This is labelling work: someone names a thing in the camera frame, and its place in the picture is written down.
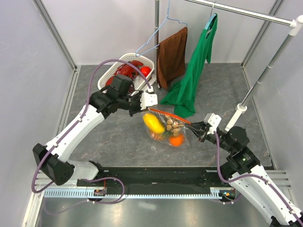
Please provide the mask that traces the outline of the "green t-shirt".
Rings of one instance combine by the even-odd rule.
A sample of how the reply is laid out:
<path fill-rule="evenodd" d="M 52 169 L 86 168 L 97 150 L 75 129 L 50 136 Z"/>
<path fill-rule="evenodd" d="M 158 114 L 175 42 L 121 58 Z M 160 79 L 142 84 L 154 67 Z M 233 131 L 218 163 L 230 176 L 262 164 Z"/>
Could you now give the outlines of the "green t-shirt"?
<path fill-rule="evenodd" d="M 204 64 L 211 62 L 212 45 L 217 30 L 217 22 L 218 17 L 209 34 L 206 34 L 206 30 L 203 29 L 187 65 L 185 75 L 180 81 L 173 83 L 167 95 L 160 101 L 162 105 L 173 105 L 174 114 L 179 117 L 187 118 L 196 113 L 195 98 L 197 86 Z"/>

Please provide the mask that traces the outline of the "clear zip top bag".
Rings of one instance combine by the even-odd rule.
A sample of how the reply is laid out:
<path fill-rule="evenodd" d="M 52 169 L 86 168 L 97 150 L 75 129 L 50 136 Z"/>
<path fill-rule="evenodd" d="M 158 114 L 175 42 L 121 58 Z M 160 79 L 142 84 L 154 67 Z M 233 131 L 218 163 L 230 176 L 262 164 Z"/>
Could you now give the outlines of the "clear zip top bag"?
<path fill-rule="evenodd" d="M 147 134 L 154 141 L 165 143 L 175 148 L 187 148 L 186 124 L 189 121 L 177 115 L 149 108 L 143 115 Z"/>

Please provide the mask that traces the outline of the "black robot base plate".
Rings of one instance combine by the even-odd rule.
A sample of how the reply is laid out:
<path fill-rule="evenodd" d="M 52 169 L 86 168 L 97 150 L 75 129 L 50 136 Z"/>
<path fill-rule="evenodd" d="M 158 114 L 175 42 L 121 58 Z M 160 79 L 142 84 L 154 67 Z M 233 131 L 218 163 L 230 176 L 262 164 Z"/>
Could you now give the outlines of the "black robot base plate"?
<path fill-rule="evenodd" d="M 115 177 L 131 192 L 205 192 L 230 187 L 214 167 L 101 167 L 95 180 Z"/>

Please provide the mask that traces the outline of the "tan plastic longan bunch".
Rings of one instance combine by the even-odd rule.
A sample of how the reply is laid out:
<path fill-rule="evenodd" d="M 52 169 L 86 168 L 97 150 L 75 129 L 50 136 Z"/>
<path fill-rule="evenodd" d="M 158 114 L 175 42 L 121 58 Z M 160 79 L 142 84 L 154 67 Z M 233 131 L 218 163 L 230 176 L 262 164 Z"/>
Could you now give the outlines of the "tan plastic longan bunch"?
<path fill-rule="evenodd" d="M 182 121 L 174 118 L 168 118 L 166 120 L 165 131 L 170 132 L 170 136 L 178 136 L 185 130 L 185 125 Z"/>

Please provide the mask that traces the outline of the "brown towel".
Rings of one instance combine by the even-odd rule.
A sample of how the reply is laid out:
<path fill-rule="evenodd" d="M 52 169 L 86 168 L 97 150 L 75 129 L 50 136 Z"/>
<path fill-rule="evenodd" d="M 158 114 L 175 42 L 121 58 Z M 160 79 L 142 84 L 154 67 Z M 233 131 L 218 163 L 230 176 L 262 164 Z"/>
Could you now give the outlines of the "brown towel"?
<path fill-rule="evenodd" d="M 159 45 L 157 81 L 167 89 L 169 84 L 185 73 L 187 27 L 166 38 Z"/>

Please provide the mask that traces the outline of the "orange plastic pineapple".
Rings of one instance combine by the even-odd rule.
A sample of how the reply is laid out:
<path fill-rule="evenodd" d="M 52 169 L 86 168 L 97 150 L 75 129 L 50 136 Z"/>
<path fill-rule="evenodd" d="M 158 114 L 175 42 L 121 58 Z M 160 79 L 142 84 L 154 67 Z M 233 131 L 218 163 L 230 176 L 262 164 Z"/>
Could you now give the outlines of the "orange plastic pineapple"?
<path fill-rule="evenodd" d="M 150 133 L 150 137 L 153 140 L 156 140 L 156 141 L 165 141 L 165 140 L 168 140 L 169 136 L 170 136 L 170 132 L 168 132 L 168 131 L 165 131 L 163 133 L 154 133 L 154 132 Z"/>

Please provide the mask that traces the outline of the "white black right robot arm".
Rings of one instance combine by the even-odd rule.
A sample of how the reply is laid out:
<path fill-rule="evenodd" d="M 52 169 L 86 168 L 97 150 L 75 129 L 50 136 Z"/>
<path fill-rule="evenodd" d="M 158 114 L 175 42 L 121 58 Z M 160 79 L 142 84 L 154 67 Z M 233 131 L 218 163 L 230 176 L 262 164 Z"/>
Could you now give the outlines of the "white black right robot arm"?
<path fill-rule="evenodd" d="M 217 181 L 230 185 L 246 198 L 264 217 L 271 227 L 301 227 L 303 212 L 277 187 L 265 171 L 259 159 L 248 148 L 246 130 L 233 126 L 228 132 L 205 122 L 187 123 L 200 142 L 205 140 L 216 145 L 217 154 L 223 149 L 229 152 L 226 163 L 217 164 Z"/>

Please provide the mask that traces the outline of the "yellow plastic mango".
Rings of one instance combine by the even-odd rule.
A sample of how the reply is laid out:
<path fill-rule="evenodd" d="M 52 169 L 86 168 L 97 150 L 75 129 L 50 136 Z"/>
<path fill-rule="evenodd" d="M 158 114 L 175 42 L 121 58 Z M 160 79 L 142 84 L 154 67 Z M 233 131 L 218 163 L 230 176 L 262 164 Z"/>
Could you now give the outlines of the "yellow plastic mango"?
<path fill-rule="evenodd" d="M 151 113 L 146 113 L 143 116 L 143 121 L 145 125 L 154 133 L 160 134 L 165 131 L 165 128 L 159 119 Z"/>

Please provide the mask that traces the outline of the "orange plastic orange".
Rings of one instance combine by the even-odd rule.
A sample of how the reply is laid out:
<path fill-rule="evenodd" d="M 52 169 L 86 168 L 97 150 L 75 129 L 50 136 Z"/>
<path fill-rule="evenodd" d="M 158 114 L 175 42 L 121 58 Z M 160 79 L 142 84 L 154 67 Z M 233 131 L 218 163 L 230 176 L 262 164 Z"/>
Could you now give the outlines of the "orange plastic orange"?
<path fill-rule="evenodd" d="M 180 147 L 181 145 L 183 145 L 184 140 L 185 140 L 184 134 L 180 133 L 178 136 L 174 136 L 174 135 L 170 136 L 169 143 L 171 146 Z"/>

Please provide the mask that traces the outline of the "red plastic tomato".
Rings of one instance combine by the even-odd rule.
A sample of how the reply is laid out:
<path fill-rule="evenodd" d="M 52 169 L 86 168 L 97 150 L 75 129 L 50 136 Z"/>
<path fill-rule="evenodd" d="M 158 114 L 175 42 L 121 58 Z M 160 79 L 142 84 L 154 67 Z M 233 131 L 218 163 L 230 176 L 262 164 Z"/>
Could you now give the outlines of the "red plastic tomato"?
<path fill-rule="evenodd" d="M 140 68 L 140 71 L 145 77 L 147 77 L 149 75 L 149 73 L 151 72 L 151 68 L 148 66 L 142 66 Z"/>

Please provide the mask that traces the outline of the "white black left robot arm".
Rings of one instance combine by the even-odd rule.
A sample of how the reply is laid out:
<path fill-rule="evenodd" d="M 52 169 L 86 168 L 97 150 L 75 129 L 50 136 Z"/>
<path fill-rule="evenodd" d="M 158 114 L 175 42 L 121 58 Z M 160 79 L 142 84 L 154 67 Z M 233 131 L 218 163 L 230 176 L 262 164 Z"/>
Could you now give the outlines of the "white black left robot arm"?
<path fill-rule="evenodd" d="M 65 184 L 75 172 L 69 157 L 91 130 L 119 109 L 133 116 L 146 108 L 143 101 L 146 93 L 140 90 L 130 94 L 132 84 L 127 76 L 115 76 L 110 85 L 90 95 L 77 117 L 59 135 L 45 145 L 37 143 L 33 147 L 37 171 L 42 171 L 51 183 Z"/>

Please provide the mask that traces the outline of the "light blue shirt hanger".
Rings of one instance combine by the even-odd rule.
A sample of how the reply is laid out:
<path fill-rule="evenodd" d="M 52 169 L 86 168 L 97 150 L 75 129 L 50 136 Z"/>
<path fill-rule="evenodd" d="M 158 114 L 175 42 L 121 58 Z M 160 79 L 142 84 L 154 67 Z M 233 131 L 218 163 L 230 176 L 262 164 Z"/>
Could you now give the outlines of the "light blue shirt hanger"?
<path fill-rule="evenodd" d="M 212 31 L 215 20 L 217 19 L 217 14 L 213 13 L 214 5 L 212 6 L 209 20 L 205 26 L 206 34 L 209 34 Z"/>

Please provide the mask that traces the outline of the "red plastic lobster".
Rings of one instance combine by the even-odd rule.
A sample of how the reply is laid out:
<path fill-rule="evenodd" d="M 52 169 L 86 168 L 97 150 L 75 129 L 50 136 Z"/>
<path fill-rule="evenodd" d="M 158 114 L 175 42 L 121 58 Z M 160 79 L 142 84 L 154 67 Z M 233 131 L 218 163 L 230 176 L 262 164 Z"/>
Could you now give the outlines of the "red plastic lobster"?
<path fill-rule="evenodd" d="M 140 69 L 143 66 L 143 63 L 137 60 L 129 61 L 129 63 L 134 65 L 137 69 Z M 116 75 L 124 75 L 131 79 L 135 79 L 139 75 L 139 73 L 131 66 L 127 64 L 123 64 L 120 67 L 118 67 L 114 75 L 106 82 L 106 86 L 109 86 L 112 83 L 113 78 Z"/>

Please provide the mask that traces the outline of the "white perforated plastic basket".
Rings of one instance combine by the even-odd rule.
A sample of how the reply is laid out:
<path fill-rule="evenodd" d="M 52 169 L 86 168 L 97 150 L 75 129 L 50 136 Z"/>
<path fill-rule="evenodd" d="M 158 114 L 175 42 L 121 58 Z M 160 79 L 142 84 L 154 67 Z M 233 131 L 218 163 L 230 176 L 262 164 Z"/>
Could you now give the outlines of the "white perforated plastic basket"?
<path fill-rule="evenodd" d="M 152 85 L 155 82 L 155 77 L 153 76 L 154 72 L 154 62 L 150 60 L 147 57 L 144 56 L 138 56 L 136 57 L 135 53 L 126 53 L 122 55 L 120 60 L 131 62 L 131 61 L 139 61 L 143 64 L 143 67 L 149 67 L 151 71 L 146 76 L 146 79 L 148 80 L 149 84 Z M 114 76 L 114 73 L 117 71 L 117 69 L 122 66 L 123 64 L 121 62 L 115 62 L 98 80 L 97 86 L 98 89 L 103 88 L 106 85 L 106 82 Z M 146 84 L 146 81 L 140 76 L 136 76 L 133 79 L 134 89 L 135 90 L 147 90 L 148 86 Z"/>

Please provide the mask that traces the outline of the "dark purple plastic grapes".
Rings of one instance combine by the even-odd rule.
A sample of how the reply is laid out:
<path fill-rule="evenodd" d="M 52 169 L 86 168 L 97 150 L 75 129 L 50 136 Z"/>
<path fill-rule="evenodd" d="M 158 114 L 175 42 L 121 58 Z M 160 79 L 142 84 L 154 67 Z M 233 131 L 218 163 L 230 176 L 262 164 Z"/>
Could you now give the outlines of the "dark purple plastic grapes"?
<path fill-rule="evenodd" d="M 134 84 L 131 84 L 129 89 L 128 89 L 128 94 L 131 95 L 134 91 L 135 91 Z"/>

